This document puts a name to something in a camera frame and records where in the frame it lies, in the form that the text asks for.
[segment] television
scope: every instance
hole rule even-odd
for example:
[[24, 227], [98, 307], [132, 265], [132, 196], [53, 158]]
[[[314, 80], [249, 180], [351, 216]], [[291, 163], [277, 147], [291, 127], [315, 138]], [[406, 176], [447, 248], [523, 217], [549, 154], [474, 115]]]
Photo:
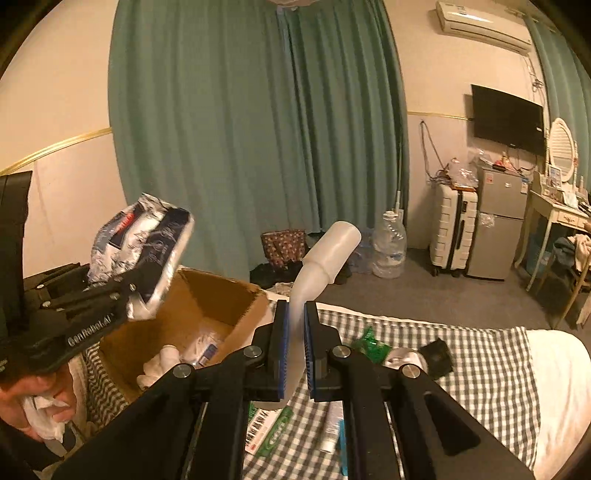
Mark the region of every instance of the television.
[[540, 105], [479, 85], [472, 85], [472, 100], [475, 137], [545, 155], [544, 114]]

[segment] green curtain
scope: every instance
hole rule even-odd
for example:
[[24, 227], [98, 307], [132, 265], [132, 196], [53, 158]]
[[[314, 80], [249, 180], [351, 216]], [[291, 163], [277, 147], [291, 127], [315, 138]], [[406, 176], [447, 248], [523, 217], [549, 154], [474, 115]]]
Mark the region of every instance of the green curtain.
[[320, 223], [373, 227], [408, 200], [406, 105], [382, 0], [278, 9]]
[[125, 196], [184, 207], [184, 265], [234, 278], [264, 262], [260, 234], [317, 231], [275, 6], [263, 0], [119, 2], [109, 114]]
[[562, 118], [579, 148], [579, 175], [591, 189], [591, 79], [566, 39], [526, 17], [544, 72], [550, 119]]

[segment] white bed sheet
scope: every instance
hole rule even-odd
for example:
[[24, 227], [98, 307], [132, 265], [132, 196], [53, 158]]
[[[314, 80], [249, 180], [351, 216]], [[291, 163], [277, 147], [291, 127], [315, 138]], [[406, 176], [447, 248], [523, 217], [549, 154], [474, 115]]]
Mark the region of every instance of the white bed sheet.
[[[288, 297], [267, 292], [270, 300]], [[323, 310], [332, 310], [365, 318], [388, 319], [354, 312], [336, 305], [319, 303]], [[271, 311], [259, 325], [271, 323]], [[405, 322], [429, 323], [418, 320]], [[591, 359], [585, 346], [575, 336], [557, 330], [528, 330], [532, 367], [540, 398], [540, 433], [534, 464], [537, 480], [551, 480], [579, 444], [591, 424]], [[250, 345], [252, 338], [245, 343]]]

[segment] gold wall trim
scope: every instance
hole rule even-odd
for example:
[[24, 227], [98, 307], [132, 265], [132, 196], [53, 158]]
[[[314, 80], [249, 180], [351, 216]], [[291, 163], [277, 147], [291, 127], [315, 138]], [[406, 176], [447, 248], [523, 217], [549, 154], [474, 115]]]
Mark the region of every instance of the gold wall trim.
[[465, 116], [446, 115], [445, 113], [435, 113], [435, 112], [410, 112], [410, 111], [408, 111], [407, 114], [418, 115], [418, 116], [439, 116], [442, 118], [454, 118], [456, 120], [464, 120], [465, 122], [472, 120], [472, 118], [468, 118]]
[[49, 147], [42, 148], [41, 150], [32, 153], [31, 155], [26, 156], [22, 160], [17, 161], [16, 163], [6, 167], [3, 170], [0, 170], [1, 175], [9, 175], [11, 173], [20, 170], [23, 167], [43, 158], [49, 154], [55, 153], [60, 151], [64, 148], [71, 147], [72, 145], [76, 145], [78, 143], [85, 142], [86, 140], [91, 140], [93, 138], [102, 137], [103, 135], [109, 135], [112, 132], [110, 127], [101, 128], [100, 130], [94, 130], [93, 132], [88, 132], [85, 134], [76, 135], [75, 137], [67, 138], [66, 140], [62, 140], [61, 142], [54, 143], [53, 145], [49, 145]]

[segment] black and white package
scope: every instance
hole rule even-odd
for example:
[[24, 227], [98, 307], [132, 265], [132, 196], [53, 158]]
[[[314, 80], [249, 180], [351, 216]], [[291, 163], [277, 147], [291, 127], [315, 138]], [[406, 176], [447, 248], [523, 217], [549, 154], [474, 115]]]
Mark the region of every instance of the black and white package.
[[149, 275], [129, 298], [130, 320], [155, 317], [193, 232], [193, 216], [182, 208], [143, 193], [115, 215], [96, 235], [90, 253], [89, 283], [100, 284], [151, 263]]

